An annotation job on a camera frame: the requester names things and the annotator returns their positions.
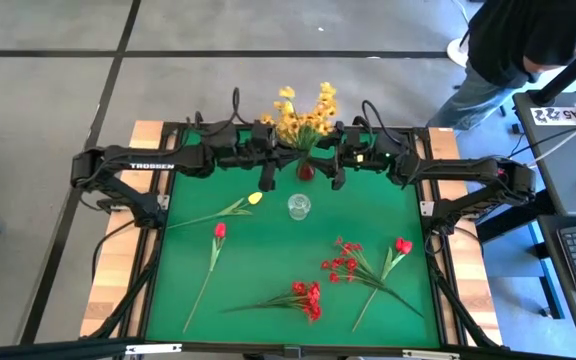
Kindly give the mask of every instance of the red flower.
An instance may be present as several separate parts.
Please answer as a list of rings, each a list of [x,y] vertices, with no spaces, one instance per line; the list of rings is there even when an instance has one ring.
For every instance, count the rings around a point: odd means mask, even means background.
[[[400,237],[397,238],[397,242],[395,243],[395,249],[400,253],[406,255],[412,250],[412,241],[406,241],[404,238]]]
[[[341,265],[343,265],[345,262],[344,258],[336,258],[332,260],[332,268],[336,269],[338,267],[340,267]]]
[[[314,304],[311,306],[308,314],[308,319],[310,322],[314,322],[319,320],[321,317],[321,307],[318,304]]]
[[[353,271],[357,268],[357,260],[355,259],[348,259],[348,261],[346,261],[346,266],[348,267],[349,271]]]
[[[225,238],[226,237],[226,224],[219,223],[215,226],[215,237]]]
[[[319,292],[319,284],[316,286],[313,284],[310,289],[308,289],[308,302],[310,304],[318,304],[321,292]]]
[[[294,283],[292,283],[292,291],[297,295],[305,295],[306,285],[302,282],[295,281]]]

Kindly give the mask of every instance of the concrete floor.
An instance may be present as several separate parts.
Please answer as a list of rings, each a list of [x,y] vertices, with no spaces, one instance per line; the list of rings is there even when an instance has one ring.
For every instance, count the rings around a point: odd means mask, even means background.
[[[0,49],[115,49],[130,4],[0,0]],[[475,5],[464,5],[474,14]],[[128,48],[443,51],[465,29],[448,0],[152,0],[143,1]],[[0,235],[0,345],[14,341],[68,188],[70,158],[82,148],[110,63],[0,58],[0,222],[6,226]],[[127,144],[136,119],[180,120],[195,110],[207,120],[222,119],[234,86],[241,89],[242,115],[252,118],[270,110],[279,86],[292,85],[299,106],[321,81],[339,89],[342,119],[350,121],[367,98],[387,124],[422,126],[463,78],[463,70],[444,59],[126,59],[100,144]],[[462,135],[462,155],[507,154],[517,140],[507,135],[512,122],[512,114],[495,114]],[[76,338],[92,249],[106,221],[78,209],[39,341]],[[544,321],[512,300],[545,304],[531,281],[491,280],[504,342],[517,350],[576,355],[570,320]],[[528,327],[535,329],[529,337],[515,332]]]

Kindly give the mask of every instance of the gray desk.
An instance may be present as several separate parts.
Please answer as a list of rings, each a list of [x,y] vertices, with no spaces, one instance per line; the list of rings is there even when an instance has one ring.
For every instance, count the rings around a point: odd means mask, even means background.
[[[559,278],[559,283],[576,326],[576,291],[564,258],[563,249],[557,237],[557,230],[576,226],[576,216],[539,216],[537,217],[537,223],[544,237],[544,244],[548,255],[552,259],[553,267]]]
[[[515,94],[513,100],[517,109],[517,116],[530,144],[537,143],[541,139],[563,130],[574,128],[572,126],[536,125],[530,109],[540,106],[533,104],[528,94],[525,93]],[[560,94],[553,106],[575,107],[576,93]],[[532,149],[533,154],[535,157],[540,156],[565,137],[562,135],[535,146]],[[534,221],[539,215],[576,216],[576,137],[544,160],[539,161],[537,165],[543,176],[546,189],[537,194],[534,203],[510,208],[479,224],[477,231],[483,242]]]

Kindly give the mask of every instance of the green mat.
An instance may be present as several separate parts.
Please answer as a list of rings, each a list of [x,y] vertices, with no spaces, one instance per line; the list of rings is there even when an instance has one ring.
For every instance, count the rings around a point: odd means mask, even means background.
[[[198,139],[191,137],[189,144]],[[315,150],[315,156],[332,153]],[[343,346],[439,346],[428,269],[424,256],[415,189],[404,191],[384,174],[346,171],[346,184],[330,189],[317,173],[311,182],[295,175],[296,163],[277,172],[277,189],[247,209],[253,216],[226,217],[166,231],[146,339],[218,343],[278,343]],[[216,170],[207,179],[178,174],[168,225],[222,210],[257,191],[261,168]],[[288,198],[307,195],[308,217],[294,221]],[[227,224],[226,243],[202,301],[186,331],[183,326],[206,276],[213,229]],[[419,317],[384,293],[377,293],[358,329],[351,332],[371,289],[358,283],[332,284],[320,270],[338,256],[334,241],[360,242],[373,268],[381,269],[388,246],[398,236],[413,251],[391,272],[387,283],[418,309]],[[255,304],[290,289],[293,281],[319,281],[323,315],[309,325],[305,314],[290,309],[222,310]]]

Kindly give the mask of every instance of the glass cup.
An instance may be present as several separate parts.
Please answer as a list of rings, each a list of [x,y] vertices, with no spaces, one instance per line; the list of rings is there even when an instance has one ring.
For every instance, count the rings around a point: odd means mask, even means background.
[[[304,194],[295,194],[288,199],[288,213],[295,220],[303,220],[310,211],[310,199]]]

